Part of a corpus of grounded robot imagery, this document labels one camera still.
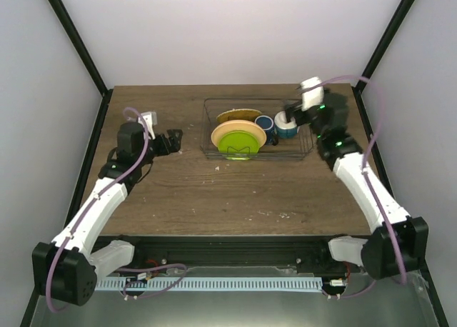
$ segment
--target blue cup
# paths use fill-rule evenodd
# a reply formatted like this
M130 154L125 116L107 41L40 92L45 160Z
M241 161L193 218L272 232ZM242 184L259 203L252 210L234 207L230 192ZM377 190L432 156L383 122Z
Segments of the blue cup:
M266 145L276 145L278 143L278 137L274 131L274 121L271 117L267 115L260 115L255 120L266 134Z
M293 138L298 133L298 127L295 120L292 119L291 122L287 122L285 111L280 111L276 114L274 117L274 125L276 134L278 134L279 138Z

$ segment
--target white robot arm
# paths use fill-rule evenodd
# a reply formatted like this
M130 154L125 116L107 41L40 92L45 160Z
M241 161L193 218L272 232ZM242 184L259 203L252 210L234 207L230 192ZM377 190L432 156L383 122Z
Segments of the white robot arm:
M34 280L41 295L46 293L48 274L51 273L51 297L82 306L91 298L97 281L129 265L134 259L134 245L127 241L112 241L94 253L92 248L119 204L149 173L148 170L142 176L142 166L152 166L155 157L178 152L181 148L182 130L168 130L167 138L154 133L154 112L144 113L142 117L149 132L147 140L141 120L121 125L117 147L109 153L86 202L51 243L39 243L34 249ZM55 259L58 263L52 266Z
M428 227L422 218L411 218L379 181L369 164L362 169L361 147L346 131L346 97L324 90L319 78L301 83L299 102L286 107L286 117L297 125L309 124L317 135L321 158L341 179L360 206L370 228L368 239L341 236L328 242L333 259L363 266L374 279L398 274L393 241L386 222L371 193L364 173L376 192L386 217L393 227L407 271L416 270L425 259Z

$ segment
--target beige plate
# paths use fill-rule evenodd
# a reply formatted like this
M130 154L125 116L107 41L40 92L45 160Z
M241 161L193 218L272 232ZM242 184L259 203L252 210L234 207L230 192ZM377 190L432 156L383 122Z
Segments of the beige plate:
M211 141L215 147L218 147L221 139L230 132L234 131L245 131L256 137L259 143L259 147L262 147L266 142L265 131L254 122L246 120L231 120L224 122L217 126L211 134Z
M247 120L254 122L256 117L260 115L262 115L262 112L257 109L232 109L219 114L216 120L220 124L233 120Z

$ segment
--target black frame edge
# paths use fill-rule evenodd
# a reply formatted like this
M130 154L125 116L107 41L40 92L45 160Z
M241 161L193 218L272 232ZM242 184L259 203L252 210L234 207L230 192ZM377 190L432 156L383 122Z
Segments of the black frame edge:
M365 105L363 104L361 91L358 90L357 87L353 86L352 92L356 99L356 104L362 120L363 129L365 129L366 137L368 140L370 140L371 136L373 135L373 129L371 128L370 119L368 118L368 114L365 110ZM378 145L376 143L373 145L373 150L371 153L373 154L374 164L378 170L379 181L381 181L381 183L386 187L387 191L393 195L391 183L388 180L386 168L384 168L381 153L379 152Z
M38 303L40 295L38 291L34 288L31 293L29 303L27 304L26 311L22 317L21 327L29 327L34 319L36 305Z
M89 51L87 51L87 48L84 45L84 42L81 36L79 35L79 32L76 30L76 27L74 26L69 13L66 11L64 3L62 2L62 0L48 1L51 4L52 9L54 10L54 13L56 13L57 18L61 22L61 25L65 29L66 34L70 38L74 48L78 52L79 57L81 58L82 62L84 63L84 66L86 67L89 75L92 78L92 81L94 81L97 89L100 91L100 94L102 96L106 95L108 92L108 88L106 87L103 79L101 78L99 70L95 66L94 61L92 61L91 55L89 54Z
M86 154L84 155L81 170L79 172L78 181L76 182L76 188L71 199L69 212L65 219L65 226L72 220L76 213L78 213L79 206L81 205L87 178L89 177L89 172L91 171L92 161L95 157L95 151L99 143L101 129L103 128L105 116L108 112L109 102L112 96L113 89L110 89L101 100L99 112L97 113L94 128L92 129L91 138L89 139L89 145L87 146Z
M388 46L391 44L394 36L396 35L400 25L403 23L403 20L408 14L409 9L413 6L415 0L401 0L400 4L397 6L395 13L392 16L392 19L387 25L386 30L384 31L381 39L379 40L378 46L375 48L373 54L371 55L370 60L366 64L365 70L363 70L362 76L366 78L371 78L373 76L376 67L381 62L385 52L387 51ZM362 92L366 87L366 83L359 81L356 85L356 88Z
M420 270L423 279L426 280L427 286L427 293L428 297L430 298L431 305L433 306L433 312L435 313L436 320L440 327L449 327L448 319L443 310L443 306L441 305L441 300L438 296L438 291L436 291L435 283L431 278L430 270L428 269L427 262L425 262L424 266Z
M368 114L366 113L365 105L363 104L361 91L354 86L352 87L352 91L354 97L356 98L357 108L360 113L363 128L365 129L366 137L368 138L368 140L370 140L371 135L373 134L373 129L371 128L370 120L368 118ZM383 160L381 158L381 153L379 152L376 143L373 146L372 154L375 166L378 170L379 180L386 187L387 191L393 196L392 187L386 173L386 168L384 167ZM438 297L438 292L436 291L435 284L433 283L433 279L431 278L431 274L426 262L425 265L419 271L428 283L428 297L430 298L430 301L432 303L433 311L435 313L436 320L438 321L439 326L449 327L449 323L444 313L443 306L441 305L440 298Z

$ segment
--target wooden table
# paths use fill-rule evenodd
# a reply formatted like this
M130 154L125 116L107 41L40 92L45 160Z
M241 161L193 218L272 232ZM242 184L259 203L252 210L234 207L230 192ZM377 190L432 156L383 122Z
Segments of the wooden table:
M346 187L314 150L302 161L208 160L200 150L201 113L208 97L295 97L296 85L117 86L109 104L87 197L116 145L122 110L155 110L159 133L182 129L182 153L156 158L151 173L109 219L103 234L290 235L367 234L366 220ZM368 144L348 84L348 131Z

